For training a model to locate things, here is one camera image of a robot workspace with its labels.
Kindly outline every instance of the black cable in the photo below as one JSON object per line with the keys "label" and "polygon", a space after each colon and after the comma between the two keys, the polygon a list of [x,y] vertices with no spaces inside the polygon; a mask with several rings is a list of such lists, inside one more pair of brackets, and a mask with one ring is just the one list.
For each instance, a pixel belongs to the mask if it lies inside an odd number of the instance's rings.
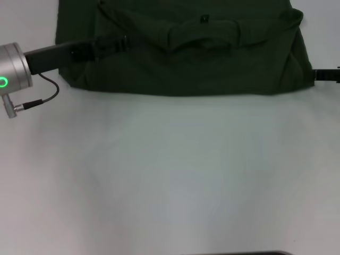
{"label": "black cable", "polygon": [[48,77],[43,76],[41,73],[39,73],[38,75],[40,77],[42,77],[43,79],[45,79],[46,81],[49,81],[50,83],[52,83],[57,88],[57,91],[54,93],[53,96],[51,96],[51,97],[49,97],[49,98],[47,98],[47,99],[42,101],[42,103],[46,103],[46,102],[51,101],[52,99],[54,99],[56,96],[58,96],[59,91],[60,91],[59,85],[55,81],[49,79]]}
{"label": "black cable", "polygon": [[27,109],[30,109],[30,108],[33,108],[33,107],[36,107],[36,106],[38,106],[38,105],[42,105],[42,104],[44,104],[44,103],[46,103],[46,102],[51,101],[51,100],[54,99],[56,96],[58,96],[59,91],[60,91],[59,85],[58,85],[55,81],[49,79],[48,77],[43,76],[41,73],[39,73],[38,75],[39,75],[40,77],[42,77],[44,80],[49,81],[50,83],[52,83],[52,84],[57,88],[57,91],[54,93],[53,96],[51,96],[51,97],[49,97],[49,98],[47,98],[47,99],[45,99],[45,100],[39,99],[39,100],[36,100],[36,101],[32,101],[32,102],[28,102],[28,103],[24,103],[24,104],[22,104],[22,105],[16,106],[16,107],[15,107],[15,110],[16,110],[17,112],[23,111],[23,110],[27,110]]}

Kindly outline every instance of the green led ring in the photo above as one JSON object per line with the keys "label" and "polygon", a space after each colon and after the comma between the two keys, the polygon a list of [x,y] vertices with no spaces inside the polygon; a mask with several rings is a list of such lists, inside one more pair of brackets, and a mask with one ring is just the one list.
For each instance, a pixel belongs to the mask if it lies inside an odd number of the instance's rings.
{"label": "green led ring", "polygon": [[0,84],[0,88],[5,88],[9,84],[9,81],[6,77],[0,77],[0,81],[5,81],[5,84]]}

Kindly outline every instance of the green light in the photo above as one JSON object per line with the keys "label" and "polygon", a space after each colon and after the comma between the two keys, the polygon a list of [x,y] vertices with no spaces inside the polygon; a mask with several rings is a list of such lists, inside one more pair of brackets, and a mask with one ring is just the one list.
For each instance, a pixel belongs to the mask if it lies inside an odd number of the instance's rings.
{"label": "green light", "polygon": [[0,88],[5,88],[9,84],[9,81],[6,77],[0,77]]}

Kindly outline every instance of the dark green cloth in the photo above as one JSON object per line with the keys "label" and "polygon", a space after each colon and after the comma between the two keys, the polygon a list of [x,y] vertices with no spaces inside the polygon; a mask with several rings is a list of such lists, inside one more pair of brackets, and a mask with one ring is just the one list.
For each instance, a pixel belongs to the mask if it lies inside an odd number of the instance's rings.
{"label": "dark green cloth", "polygon": [[112,34],[148,42],[59,72],[73,87],[104,92],[296,91],[314,84],[302,19],[289,0],[59,0],[57,44]]}

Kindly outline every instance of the white background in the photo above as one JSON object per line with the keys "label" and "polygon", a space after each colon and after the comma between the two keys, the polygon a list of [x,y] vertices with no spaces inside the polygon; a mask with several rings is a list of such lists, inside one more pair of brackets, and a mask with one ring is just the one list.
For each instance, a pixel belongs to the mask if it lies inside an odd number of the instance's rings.
{"label": "white background", "polygon": [[[314,68],[340,65],[340,2],[293,0]],[[1,0],[0,45],[54,42],[57,0]],[[338,254],[340,87],[164,98],[71,89],[0,108],[0,254]],[[53,94],[35,86],[24,103]]]}

